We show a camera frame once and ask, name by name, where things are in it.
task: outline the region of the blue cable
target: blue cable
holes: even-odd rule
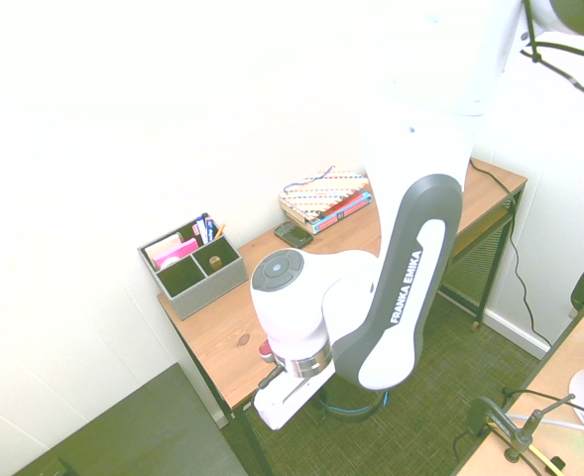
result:
[[[320,401],[323,405],[325,405],[328,409],[330,410],[336,410],[337,412],[343,412],[345,414],[359,414],[361,412],[365,412],[366,410],[368,410],[370,407],[372,407],[372,405],[367,405],[364,409],[358,409],[358,410],[345,410],[345,409],[340,409],[338,407],[332,407],[331,405],[327,405],[325,402]],[[389,402],[389,392],[384,392],[384,401],[382,402],[382,406],[385,407],[387,405],[387,403]]]
[[[295,182],[295,183],[290,183],[289,185],[286,185],[285,187],[283,187],[283,191],[285,193],[288,192],[288,188],[294,185],[307,185],[308,183],[312,183],[313,181],[316,180],[320,180],[320,179],[324,179],[324,177],[331,172],[331,169],[333,169],[335,166],[331,166],[329,169],[327,169],[327,172],[325,172],[324,174],[322,174],[320,177],[316,177],[316,178],[312,178],[311,180],[308,181],[304,181],[304,182]]]

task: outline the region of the book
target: book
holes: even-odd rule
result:
[[[279,194],[283,210],[296,221],[311,222],[330,208],[361,190],[369,180],[342,167],[331,166],[298,183],[287,185]]]
[[[358,211],[360,208],[365,207],[371,203],[371,193],[368,191],[356,191],[353,195],[349,196],[346,200],[338,203],[336,206],[331,207],[326,213],[318,215],[318,218],[307,221],[303,219],[303,216],[298,214],[294,209],[281,205],[286,215],[292,219],[294,223],[307,230],[309,233],[315,235],[322,230],[334,225],[338,221],[344,219],[350,214]]]

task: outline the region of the black phone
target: black phone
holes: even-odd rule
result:
[[[274,234],[294,248],[302,248],[313,240],[313,235],[292,221],[286,221],[274,230]]]

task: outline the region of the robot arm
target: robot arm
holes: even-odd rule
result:
[[[272,429],[334,373],[384,391],[412,372],[459,225],[474,137],[508,58],[542,31],[584,34],[584,0],[404,4],[367,42],[361,151],[379,257],[283,250],[252,277],[256,312],[286,370],[255,397]]]

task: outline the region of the gray desk organizer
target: gray desk organizer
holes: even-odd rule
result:
[[[195,224],[196,221],[192,220],[138,248],[149,273],[162,293],[171,301],[181,320],[248,280],[243,258],[227,237],[221,234],[217,239],[204,245],[201,237],[192,231]],[[144,250],[176,233],[180,233],[184,241],[196,238],[199,248],[167,268],[156,271]],[[213,256],[218,256],[223,265],[217,271],[213,270],[208,262]]]

